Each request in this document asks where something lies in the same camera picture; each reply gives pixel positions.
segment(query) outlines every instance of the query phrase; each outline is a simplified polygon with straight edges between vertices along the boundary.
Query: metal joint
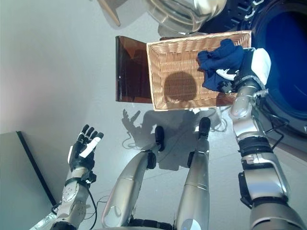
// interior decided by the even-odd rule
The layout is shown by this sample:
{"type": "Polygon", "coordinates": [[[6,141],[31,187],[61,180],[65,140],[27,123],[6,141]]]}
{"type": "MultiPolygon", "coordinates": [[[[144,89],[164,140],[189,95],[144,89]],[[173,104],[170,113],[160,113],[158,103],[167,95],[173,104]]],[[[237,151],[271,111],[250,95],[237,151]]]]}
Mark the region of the metal joint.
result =
{"type": "Polygon", "coordinates": [[[289,185],[275,154],[251,154],[241,162],[252,200],[267,196],[289,199],[289,185]]]}

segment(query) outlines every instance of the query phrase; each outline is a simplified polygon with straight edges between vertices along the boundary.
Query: gray floor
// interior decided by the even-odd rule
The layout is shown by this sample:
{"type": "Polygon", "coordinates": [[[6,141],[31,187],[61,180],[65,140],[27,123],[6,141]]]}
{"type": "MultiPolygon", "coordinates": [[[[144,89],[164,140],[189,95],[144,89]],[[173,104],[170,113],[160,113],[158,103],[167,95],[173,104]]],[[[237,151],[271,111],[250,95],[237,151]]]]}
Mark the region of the gray floor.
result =
{"type": "MultiPolygon", "coordinates": [[[[68,171],[69,147],[82,126],[88,123],[104,132],[95,156],[97,182],[91,187],[98,200],[110,193],[138,148],[153,141],[154,126],[162,125],[167,149],[159,155],[158,167],[145,174],[135,217],[172,223],[195,144],[194,127],[200,117],[210,116],[213,128],[223,130],[227,123],[224,132],[213,130],[209,136],[210,229],[248,229],[249,209],[239,202],[240,156],[224,108],[195,115],[115,102],[115,36],[159,39],[158,24],[140,0],[118,2],[124,2],[117,9],[120,28],[105,18],[95,0],[1,0],[0,132],[23,131],[57,200],[68,171]],[[141,112],[134,138],[128,139],[133,126],[123,119],[124,110],[129,117],[141,112]]],[[[307,219],[307,164],[282,150],[277,154],[292,188],[291,205],[307,219]]],[[[102,210],[100,203],[96,228],[101,227],[102,210]]],[[[88,200],[88,213],[92,211],[88,200]]],[[[89,229],[93,220],[85,220],[80,229],[89,229]]]]}

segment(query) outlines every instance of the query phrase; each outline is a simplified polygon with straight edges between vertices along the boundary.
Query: robot forearm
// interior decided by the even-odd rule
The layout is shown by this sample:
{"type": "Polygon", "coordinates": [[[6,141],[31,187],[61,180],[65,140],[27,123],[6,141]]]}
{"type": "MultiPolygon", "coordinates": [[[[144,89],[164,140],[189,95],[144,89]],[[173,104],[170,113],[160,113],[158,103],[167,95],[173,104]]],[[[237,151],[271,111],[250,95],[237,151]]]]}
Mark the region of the robot forearm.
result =
{"type": "Polygon", "coordinates": [[[288,182],[258,120],[256,100],[261,93],[257,92],[264,90],[265,83],[261,83],[259,74],[251,68],[253,51],[247,56],[235,79],[237,98],[229,111],[244,170],[238,176],[241,201],[252,209],[252,230],[305,230],[299,215],[287,204],[288,182]]]}

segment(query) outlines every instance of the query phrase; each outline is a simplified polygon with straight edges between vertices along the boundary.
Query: wire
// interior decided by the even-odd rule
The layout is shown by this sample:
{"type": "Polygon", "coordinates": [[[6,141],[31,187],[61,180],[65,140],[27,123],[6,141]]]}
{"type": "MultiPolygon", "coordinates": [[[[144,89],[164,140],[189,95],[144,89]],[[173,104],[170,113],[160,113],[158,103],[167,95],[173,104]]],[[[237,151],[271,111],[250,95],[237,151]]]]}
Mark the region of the wire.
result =
{"type": "Polygon", "coordinates": [[[51,212],[56,215],[57,213],[54,211],[58,206],[60,206],[62,204],[62,202],[59,202],[58,204],[54,205],[51,207],[51,212]]]}
{"type": "Polygon", "coordinates": [[[271,122],[272,128],[265,131],[265,134],[271,133],[272,131],[275,131],[277,134],[281,135],[281,137],[275,142],[275,144],[272,146],[272,150],[282,141],[282,139],[284,138],[284,134],[282,134],[281,132],[277,131],[277,129],[280,129],[281,127],[287,126],[289,124],[289,120],[281,117],[281,116],[277,116],[272,114],[269,110],[264,109],[264,98],[262,98],[262,100],[260,100],[260,110],[263,112],[263,114],[268,118],[268,116],[270,118],[268,118],[271,122]],[[278,120],[279,122],[282,122],[280,125],[275,126],[273,119],[278,120]]]}
{"type": "MultiPolygon", "coordinates": [[[[105,196],[103,196],[103,197],[101,197],[97,202],[96,202],[96,208],[98,208],[98,203],[106,203],[106,201],[101,201],[101,199],[103,199],[103,198],[105,198],[105,197],[109,197],[108,195],[105,195],[105,196]]],[[[90,218],[92,218],[93,217],[93,215],[95,214],[95,213],[88,213],[88,214],[92,214],[90,217],[88,217],[88,218],[85,218],[85,219],[90,219],[90,218]]]]}
{"type": "Polygon", "coordinates": [[[222,118],[219,126],[217,128],[210,128],[211,132],[225,132],[227,130],[228,124],[227,121],[222,118]]]}
{"type": "Polygon", "coordinates": [[[90,195],[91,197],[91,200],[92,200],[92,203],[93,203],[93,206],[94,206],[94,209],[95,209],[95,220],[94,220],[94,223],[93,225],[91,226],[90,230],[93,229],[93,227],[95,226],[96,224],[96,221],[97,221],[97,207],[96,207],[96,204],[95,204],[95,201],[93,199],[93,196],[92,196],[92,193],[90,192],[89,188],[86,186],[86,190],[88,192],[88,194],[90,195]]]}

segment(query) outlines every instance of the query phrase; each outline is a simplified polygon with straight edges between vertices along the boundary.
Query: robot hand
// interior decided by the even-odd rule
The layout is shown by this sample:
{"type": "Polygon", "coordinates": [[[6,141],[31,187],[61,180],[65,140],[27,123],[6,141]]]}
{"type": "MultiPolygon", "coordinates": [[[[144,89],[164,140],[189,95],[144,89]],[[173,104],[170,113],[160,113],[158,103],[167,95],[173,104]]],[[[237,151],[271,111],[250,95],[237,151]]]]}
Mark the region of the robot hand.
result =
{"type": "Polygon", "coordinates": [[[58,207],[52,230],[78,229],[85,217],[85,205],[89,195],[95,207],[89,187],[96,181],[96,175],[92,172],[95,163],[94,150],[102,137],[103,133],[98,133],[93,127],[85,125],[76,143],[71,146],[68,155],[71,177],[65,182],[62,202],[58,207]]]}
{"type": "Polygon", "coordinates": [[[94,160],[94,151],[96,145],[104,136],[103,133],[94,131],[94,128],[89,128],[89,125],[85,125],[78,135],[76,143],[71,146],[68,154],[68,164],[71,170],[75,168],[76,160],[83,160],[89,158],[94,160]]]}

